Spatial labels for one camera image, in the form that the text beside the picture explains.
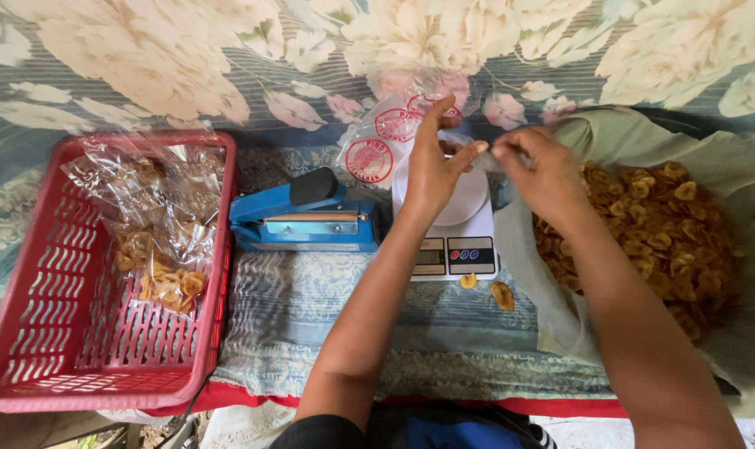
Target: red plastic basket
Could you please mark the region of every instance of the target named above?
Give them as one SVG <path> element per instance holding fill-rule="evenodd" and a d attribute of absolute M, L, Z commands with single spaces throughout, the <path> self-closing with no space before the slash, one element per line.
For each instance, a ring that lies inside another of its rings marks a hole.
<path fill-rule="evenodd" d="M 156 303 L 131 302 L 139 296 L 138 279 L 117 276 L 113 239 L 60 168 L 83 149 L 75 138 L 54 148 L 0 304 L 0 412 L 164 407 L 186 402 L 201 387 L 219 352 L 232 250 L 228 211 L 238 183 L 236 144 L 216 134 L 225 147 L 220 232 L 208 288 L 191 321 Z M 205 131 L 150 136 L 164 146 L 207 145 L 207 137 Z M 92 139 L 115 145 L 131 138 Z"/>

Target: cloth liner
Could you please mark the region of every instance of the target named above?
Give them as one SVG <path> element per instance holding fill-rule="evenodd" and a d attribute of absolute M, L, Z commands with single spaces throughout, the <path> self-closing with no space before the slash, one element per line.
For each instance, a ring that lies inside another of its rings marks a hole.
<path fill-rule="evenodd" d="M 641 113 L 623 108 L 577 113 L 555 124 L 552 131 L 580 160 L 595 160 L 611 170 L 675 160 L 722 201 L 735 226 L 738 248 L 745 253 L 737 274 L 742 304 L 698 348 L 715 374 L 740 391 L 740 396 L 726 397 L 733 413 L 755 417 L 755 148 L 727 132 L 703 140 L 671 133 Z M 495 212 L 494 221 L 503 264 L 518 289 L 538 307 L 539 349 L 601 364 L 585 298 L 562 289 L 538 256 L 530 209 L 523 201 L 512 201 Z"/>

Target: red tablecloth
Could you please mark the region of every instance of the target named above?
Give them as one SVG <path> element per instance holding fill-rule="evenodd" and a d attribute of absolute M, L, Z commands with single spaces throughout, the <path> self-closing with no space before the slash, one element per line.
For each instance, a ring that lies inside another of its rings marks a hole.
<path fill-rule="evenodd" d="M 203 412 L 213 408 L 228 407 L 230 405 L 246 405 L 257 407 L 271 400 L 286 407 L 296 407 L 300 398 L 295 396 L 253 396 L 243 387 L 234 387 L 224 382 L 208 382 L 192 412 Z M 409 405 L 427 401 L 421 396 L 389 396 L 384 402 L 396 405 Z M 488 405 L 484 401 L 453 401 L 464 407 L 481 407 Z M 529 400 L 524 398 L 507 398 L 495 401 L 494 404 L 516 413 L 537 414 L 539 416 L 553 416 L 557 418 L 571 418 L 573 416 L 588 416 L 595 418 L 626 418 L 626 413 L 617 400 Z M 143 412 L 151 416 L 169 416 L 184 414 L 189 403 L 173 407 L 144 409 Z"/>

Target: person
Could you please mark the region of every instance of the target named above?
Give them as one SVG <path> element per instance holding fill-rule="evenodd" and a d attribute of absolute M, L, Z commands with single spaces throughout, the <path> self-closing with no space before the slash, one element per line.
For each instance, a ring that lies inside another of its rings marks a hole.
<path fill-rule="evenodd" d="M 555 447 L 527 416 L 499 407 L 372 404 L 416 252 L 460 174 L 488 148 L 477 141 L 443 156 L 436 132 L 457 126 L 443 115 L 454 101 L 442 99 L 424 116 L 402 208 L 330 329 L 294 422 L 272 447 Z M 744 447 L 708 365 L 589 204 L 572 150 L 544 128 L 525 128 L 496 139 L 492 155 L 530 208 L 572 247 L 602 361 L 636 447 Z"/>

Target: hand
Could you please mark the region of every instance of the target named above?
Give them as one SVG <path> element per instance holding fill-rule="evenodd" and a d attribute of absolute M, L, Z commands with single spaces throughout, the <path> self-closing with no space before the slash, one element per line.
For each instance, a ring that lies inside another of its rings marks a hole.
<path fill-rule="evenodd" d="M 530 159 L 528 167 L 521 158 Z M 492 155 L 533 212 L 561 234 L 578 217 L 595 215 L 572 150 L 545 128 L 525 128 L 494 141 Z"/>
<path fill-rule="evenodd" d="M 460 148 L 452 158 L 443 156 L 437 134 L 439 129 L 458 126 L 457 118 L 443 116 L 454 104 L 454 96 L 443 98 L 424 115 L 408 159 L 408 191 L 403 209 L 421 214 L 431 224 L 452 197 L 460 174 L 471 171 L 477 154 L 488 149 L 487 142 L 476 141 Z"/>

